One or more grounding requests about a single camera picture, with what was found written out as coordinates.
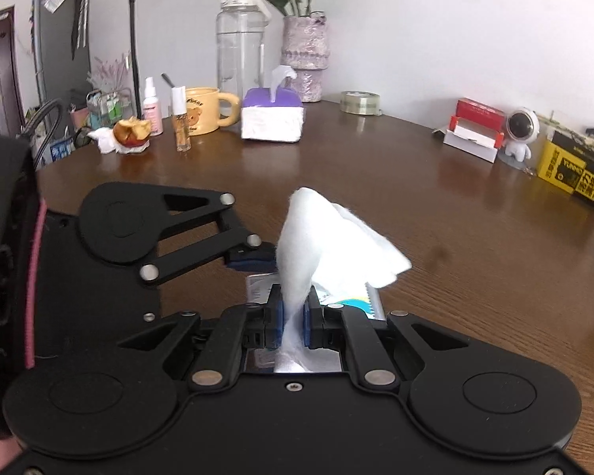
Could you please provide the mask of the clear dental floss box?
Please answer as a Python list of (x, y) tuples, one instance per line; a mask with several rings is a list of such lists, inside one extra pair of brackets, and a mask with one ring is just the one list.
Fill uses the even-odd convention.
[[(247, 298), (253, 304), (265, 304), (270, 295), (271, 286), (279, 282), (276, 274), (249, 275), (246, 281)], [(381, 304), (379, 292), (369, 284), (354, 284), (345, 292), (333, 292), (325, 286), (315, 283), (321, 307), (345, 306), (362, 309), (369, 319), (384, 321), (385, 312)], [(256, 348), (247, 353), (247, 371), (272, 373), (276, 361), (276, 349)]]

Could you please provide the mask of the white wipe cloth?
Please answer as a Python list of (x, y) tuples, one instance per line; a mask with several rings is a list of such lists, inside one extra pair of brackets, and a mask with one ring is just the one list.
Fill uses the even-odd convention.
[(284, 304), (284, 330), (276, 351), (276, 373), (339, 372), (340, 356), (305, 345), (305, 304), (312, 286), (326, 289), (332, 302), (356, 299), (356, 289), (383, 289), (412, 268), (387, 238), (350, 210), (322, 194), (300, 188), (289, 200), (276, 246)]

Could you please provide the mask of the half-eaten apple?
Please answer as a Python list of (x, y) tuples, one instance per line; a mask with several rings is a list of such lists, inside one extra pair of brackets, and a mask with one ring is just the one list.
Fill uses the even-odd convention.
[(119, 120), (113, 127), (112, 133), (116, 142), (128, 150), (144, 150), (149, 146), (151, 122), (137, 117)]

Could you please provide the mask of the purple tissue pack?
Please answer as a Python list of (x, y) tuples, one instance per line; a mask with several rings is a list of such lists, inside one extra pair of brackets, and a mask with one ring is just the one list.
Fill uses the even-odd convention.
[(289, 65), (271, 72), (270, 87), (251, 88), (241, 106), (241, 138), (246, 141), (298, 143), (303, 134), (305, 109), (299, 94), (284, 85), (297, 73)]

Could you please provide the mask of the pink spray bottle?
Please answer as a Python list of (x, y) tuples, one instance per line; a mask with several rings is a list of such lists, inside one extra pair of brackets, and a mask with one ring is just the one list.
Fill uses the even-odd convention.
[(163, 119), (160, 100), (156, 95), (156, 88), (152, 77), (146, 78), (145, 97), (142, 103), (143, 118), (149, 121), (151, 136), (158, 136), (163, 133)]

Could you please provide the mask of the yellow bear mug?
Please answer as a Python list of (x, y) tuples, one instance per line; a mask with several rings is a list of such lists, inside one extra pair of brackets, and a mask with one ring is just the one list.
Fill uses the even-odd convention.
[(240, 116), (241, 101), (236, 95), (217, 88), (185, 89), (187, 101), (187, 131), (191, 136), (212, 133), (221, 127), (231, 127)]

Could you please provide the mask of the small glass perfume bottle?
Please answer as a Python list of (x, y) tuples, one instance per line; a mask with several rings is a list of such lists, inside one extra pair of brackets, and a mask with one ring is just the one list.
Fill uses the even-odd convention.
[(184, 86), (171, 90), (171, 120), (175, 132), (176, 150), (187, 152), (191, 149), (191, 139), (187, 132), (187, 90)]

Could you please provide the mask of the clear tape roll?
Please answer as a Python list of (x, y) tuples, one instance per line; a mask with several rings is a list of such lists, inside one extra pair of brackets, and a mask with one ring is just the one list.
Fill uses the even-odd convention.
[(356, 116), (380, 116), (381, 99), (377, 93), (368, 91), (343, 91), (340, 93), (340, 109)]

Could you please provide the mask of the purple textured vase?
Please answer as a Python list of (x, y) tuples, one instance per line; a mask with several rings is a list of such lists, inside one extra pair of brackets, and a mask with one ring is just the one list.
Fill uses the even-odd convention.
[(323, 98), (324, 72), (329, 65), (327, 18), (323, 12), (284, 18), (281, 63), (296, 73), (289, 81), (303, 103)]

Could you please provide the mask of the clear water bottle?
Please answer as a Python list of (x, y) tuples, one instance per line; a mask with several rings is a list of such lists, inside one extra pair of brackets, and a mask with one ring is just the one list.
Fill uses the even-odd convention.
[(263, 0), (221, 0), (217, 14), (217, 87), (238, 95), (264, 85), (265, 31), (271, 13)]

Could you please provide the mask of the red white open box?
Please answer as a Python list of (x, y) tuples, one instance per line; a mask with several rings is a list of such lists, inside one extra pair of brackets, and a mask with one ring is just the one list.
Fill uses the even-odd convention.
[(504, 142), (505, 114), (493, 106), (460, 98), (446, 127), (432, 131), (446, 146), (495, 163)]

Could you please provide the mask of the grey refrigerator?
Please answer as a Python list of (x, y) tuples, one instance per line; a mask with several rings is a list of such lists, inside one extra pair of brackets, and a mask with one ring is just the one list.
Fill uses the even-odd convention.
[(86, 106), (91, 59), (83, 19), (86, 0), (32, 0), (32, 48), (38, 99), (59, 99), (64, 123), (70, 113)]

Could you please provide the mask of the white astronaut figurine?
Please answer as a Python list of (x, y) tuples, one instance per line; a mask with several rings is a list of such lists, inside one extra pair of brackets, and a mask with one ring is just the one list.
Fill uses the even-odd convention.
[(526, 162), (532, 158), (530, 145), (541, 131), (539, 117), (529, 108), (518, 108), (506, 117), (504, 130), (501, 160), (514, 168), (526, 168)]

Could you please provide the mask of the yellow black battery box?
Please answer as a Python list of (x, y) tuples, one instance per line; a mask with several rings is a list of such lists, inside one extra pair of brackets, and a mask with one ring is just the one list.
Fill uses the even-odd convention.
[(594, 146), (577, 134), (547, 136), (537, 175), (594, 208)]

